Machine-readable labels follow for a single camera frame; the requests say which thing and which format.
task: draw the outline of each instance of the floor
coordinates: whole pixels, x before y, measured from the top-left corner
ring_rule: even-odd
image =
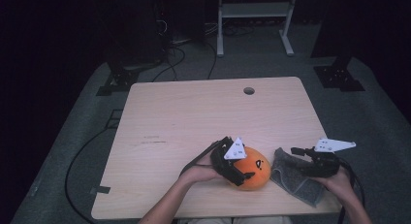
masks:
[[[285,53],[278,34],[280,28],[281,24],[256,27],[242,37],[225,38],[225,55],[221,58],[215,57],[215,36],[207,38],[208,44],[190,43],[170,49],[169,62],[176,64],[174,71],[166,70],[170,65],[163,63],[140,73],[137,82],[300,78],[328,137],[357,143],[357,147],[337,155],[350,162],[361,179],[366,209],[373,222],[409,222],[410,124],[372,71],[356,58],[351,60],[348,70],[364,91],[342,92],[323,87],[313,67],[330,65],[334,58],[310,58],[320,24],[291,25],[289,38],[295,51],[293,57]],[[107,64],[96,68],[13,223],[137,222],[94,220],[90,215],[95,189],[100,184],[115,136],[115,128],[105,130],[105,126],[121,116],[127,100],[127,92],[96,96],[109,75]],[[336,223],[337,213],[291,218],[295,224]]]

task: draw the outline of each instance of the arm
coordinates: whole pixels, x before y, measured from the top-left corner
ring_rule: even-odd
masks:
[[[211,165],[209,154],[197,164]],[[194,166],[184,172],[163,198],[142,218],[139,223],[172,223],[182,200],[196,182],[222,177],[212,168]]]
[[[338,173],[328,178],[312,178],[324,184],[332,192],[339,202],[345,207],[348,218],[352,224],[371,224],[371,219],[358,199],[350,184],[347,172],[339,168]]]

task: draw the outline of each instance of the cable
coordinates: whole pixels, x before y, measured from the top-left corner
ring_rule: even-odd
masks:
[[[236,27],[233,25],[228,25],[224,27],[223,34],[225,37],[239,38],[254,32],[254,27],[251,26],[249,28],[250,30],[247,30],[245,27]]]
[[[160,36],[164,36],[164,34],[166,34],[167,29],[168,29],[167,22],[166,22],[165,20],[163,20],[163,19],[157,19],[156,21],[157,21],[157,23],[158,23],[158,22],[164,23],[164,30],[163,30],[163,32],[159,32],[159,33],[158,33],[158,34],[160,34]]]
[[[165,73],[166,71],[168,71],[168,70],[170,70],[170,69],[173,69],[173,70],[174,70],[174,66],[180,64],[180,63],[184,60],[184,58],[185,58],[185,52],[184,52],[184,50],[182,50],[182,49],[180,49],[180,48],[173,48],[173,49],[177,49],[177,50],[179,50],[179,51],[182,53],[181,59],[180,59],[179,61],[177,61],[175,64],[170,65],[170,67],[168,67],[168,68],[164,69],[163,71],[161,71],[159,74],[157,74],[157,76],[155,76],[154,79],[153,79],[151,82],[155,82],[155,80],[157,80],[157,78],[160,77],[160,76],[161,76],[163,73]]]
[[[348,171],[348,173],[350,174],[350,183],[351,183],[351,186],[353,187],[353,189],[354,189],[354,186],[355,186],[356,184],[359,186],[360,192],[361,192],[361,197],[362,197],[363,207],[365,208],[365,193],[364,193],[363,186],[362,186],[362,184],[360,183],[360,179],[359,179],[359,178],[357,177],[357,175],[354,173],[354,171],[353,171],[353,169],[351,168],[350,164],[349,164],[346,160],[344,160],[344,159],[342,159],[342,158],[339,158],[339,157],[338,157],[338,159],[339,159],[339,161],[340,161],[340,165],[341,165],[343,168],[345,168],[345,169]],[[339,213],[339,216],[338,216],[338,224],[342,224],[342,223],[343,223],[343,221],[344,221],[344,216],[345,216],[345,207],[342,207],[342,208],[341,208],[341,211],[340,211],[340,213]]]
[[[214,70],[215,63],[217,62],[217,52],[215,51],[214,47],[210,43],[206,43],[206,44],[209,45],[212,51],[214,52],[214,62],[212,63],[211,69],[209,70],[209,73],[207,76],[207,79],[209,80],[209,78],[211,77],[211,73]]]
[[[216,31],[217,31],[217,29],[218,29],[218,24],[216,23],[216,22],[208,22],[208,23],[205,23],[205,26],[208,26],[208,25],[212,25],[210,28],[207,28],[206,30],[205,30],[205,36],[206,37],[209,37],[212,33],[215,33]],[[171,41],[171,44],[174,46],[174,47],[180,47],[180,46],[182,46],[182,45],[185,45],[185,44],[188,44],[188,43],[190,43],[190,42],[193,42],[195,39],[192,39],[192,38],[187,38],[187,39],[184,39],[184,40],[178,40],[178,41]]]
[[[172,65],[172,63],[170,63],[169,57],[167,57],[167,63],[172,67],[173,73],[174,73],[174,80],[178,80],[177,78],[177,72],[175,71],[174,65]]]
[[[113,114],[114,114],[114,112],[116,112],[116,111],[120,111],[120,110],[113,110],[113,111],[111,112],[111,118],[109,118],[109,120],[107,121],[105,128],[104,128],[103,130],[101,130],[99,133],[97,133],[96,135],[94,135],[90,140],[88,140],[88,141],[79,149],[79,151],[76,153],[75,157],[72,159],[72,162],[70,163],[69,169],[67,170],[66,177],[65,177],[65,180],[64,180],[64,192],[65,192],[65,196],[66,196],[67,201],[69,202],[69,204],[70,204],[70,206],[72,207],[72,209],[73,209],[82,219],[84,219],[87,223],[90,223],[90,224],[94,224],[94,222],[93,222],[90,218],[88,218],[87,216],[85,216],[83,213],[81,213],[81,212],[76,208],[75,204],[73,203],[72,199],[70,198],[70,195],[69,195],[69,187],[68,187],[69,175],[70,175],[70,171],[72,170],[72,167],[73,167],[74,163],[76,162],[77,158],[79,157],[79,155],[82,153],[82,151],[83,151],[91,142],[93,142],[97,137],[99,137],[100,135],[102,135],[103,133],[105,133],[107,130],[109,130],[109,129],[117,129],[117,126],[118,126],[118,123],[119,123],[119,122],[115,122],[114,124],[109,124],[112,119],[116,119],[116,118],[113,118],[113,117],[112,117]]]

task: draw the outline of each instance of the hole in table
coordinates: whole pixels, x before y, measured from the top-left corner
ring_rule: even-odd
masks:
[[[254,94],[256,91],[254,90],[254,88],[252,88],[252,87],[245,87],[244,88],[244,93],[245,94],[247,94],[247,95],[252,95],[252,94]]]

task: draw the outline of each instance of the orange object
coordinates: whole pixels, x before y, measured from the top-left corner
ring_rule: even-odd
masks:
[[[262,188],[269,181],[271,174],[271,165],[269,160],[254,148],[244,147],[246,158],[238,160],[234,166],[242,173],[255,173],[251,178],[246,179],[244,183],[237,186],[240,190],[257,190]]]

